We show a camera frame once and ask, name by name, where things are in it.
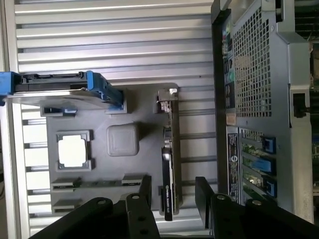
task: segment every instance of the white louvered panel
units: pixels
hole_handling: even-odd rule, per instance
[[[179,117],[181,134],[216,132],[214,115]]]

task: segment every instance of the metal side panel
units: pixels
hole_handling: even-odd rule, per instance
[[[295,33],[294,1],[282,14],[276,22],[275,1],[255,0],[233,26],[236,124],[276,138],[278,205],[313,222],[310,114],[297,118],[293,103],[304,94],[310,106],[309,44]]]
[[[211,0],[3,2],[10,65],[3,70],[92,70],[112,85],[180,87],[184,204],[172,223],[154,215],[162,233],[202,230],[194,177],[217,190]],[[1,112],[9,238],[25,239],[58,219],[50,207],[46,121],[37,107],[8,102]]]

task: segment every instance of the corrugated metal wall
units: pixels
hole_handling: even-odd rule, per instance
[[[194,207],[195,176],[205,176],[216,190],[212,0],[5,1],[13,71],[93,70],[113,85],[178,84],[184,207]],[[39,114],[22,108],[25,117],[33,120]],[[46,141],[45,130],[32,134],[45,127],[39,123],[23,126],[24,140]],[[24,152],[30,227],[35,233],[44,226],[34,224],[37,217],[51,211],[47,161],[40,152],[30,154],[30,148]]]

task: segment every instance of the silver chassis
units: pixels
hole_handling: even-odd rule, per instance
[[[275,0],[255,0],[233,27],[232,32],[237,32],[261,7],[270,31],[272,116],[237,118],[236,126],[276,137],[278,204],[313,223],[310,114],[298,119],[293,106],[295,93],[304,93],[306,107],[310,106],[309,44],[295,33],[294,1],[282,0],[282,5],[283,21],[276,23]]]

